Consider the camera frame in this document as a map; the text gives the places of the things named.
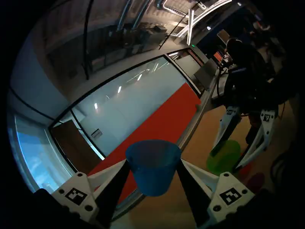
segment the red carpet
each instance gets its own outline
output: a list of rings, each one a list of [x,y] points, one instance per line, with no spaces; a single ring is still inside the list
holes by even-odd
[[[127,148],[138,141],[161,139],[176,143],[196,112],[200,99],[184,83],[165,103],[145,120],[128,138],[126,138],[109,156],[98,164],[88,175],[106,169],[126,158]],[[122,190],[119,203],[136,189],[136,182],[129,173]]]

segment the blue cup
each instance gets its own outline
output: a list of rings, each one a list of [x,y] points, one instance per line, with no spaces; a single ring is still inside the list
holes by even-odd
[[[163,140],[140,141],[126,150],[126,158],[138,189],[152,197],[166,193],[180,157],[179,147]]]

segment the red object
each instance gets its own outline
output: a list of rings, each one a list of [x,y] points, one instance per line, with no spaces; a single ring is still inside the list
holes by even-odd
[[[249,175],[250,171],[251,171],[251,168],[252,168],[252,165],[251,163],[250,164],[247,164],[245,167],[241,168],[239,171],[238,171],[238,177],[240,180],[244,180],[247,178],[247,176]]]
[[[101,161],[88,175],[100,172],[126,158],[127,148],[142,140],[161,139],[176,143],[196,112],[200,99],[184,83],[165,103],[128,136],[105,160]],[[122,190],[119,203],[136,189],[136,182],[130,172]]]
[[[246,187],[249,188],[251,192],[256,194],[262,188],[264,183],[265,175],[263,173],[257,173],[248,180]]]

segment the green cup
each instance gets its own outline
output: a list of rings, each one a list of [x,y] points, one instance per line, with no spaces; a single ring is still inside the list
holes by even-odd
[[[232,173],[233,166],[240,156],[241,147],[237,141],[223,141],[210,152],[207,159],[207,168],[217,176],[224,172]]]

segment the ceiling pipe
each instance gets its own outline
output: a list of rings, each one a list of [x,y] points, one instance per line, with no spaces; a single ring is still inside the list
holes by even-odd
[[[170,7],[170,6],[165,6],[167,0],[156,0],[156,3],[157,3],[157,9],[159,10],[166,10],[167,12],[169,13],[172,13],[172,14],[175,14],[175,15],[178,15],[180,17],[186,17],[188,18],[188,15],[180,10],[177,10],[173,7]]]
[[[124,22],[127,17],[128,11],[131,7],[131,4],[132,4],[132,0],[126,0],[126,4],[121,12],[121,17],[120,17],[119,23],[117,25],[117,31],[121,31],[122,28],[124,27]]]
[[[140,22],[141,22],[141,20],[142,20],[142,18],[144,16],[147,8],[150,6],[152,1],[153,0],[145,0],[144,1],[144,3],[142,4],[142,7],[141,7],[141,9],[140,9],[136,19],[135,19],[135,22],[133,23],[132,30],[135,30],[139,26],[139,24],[140,24]]]

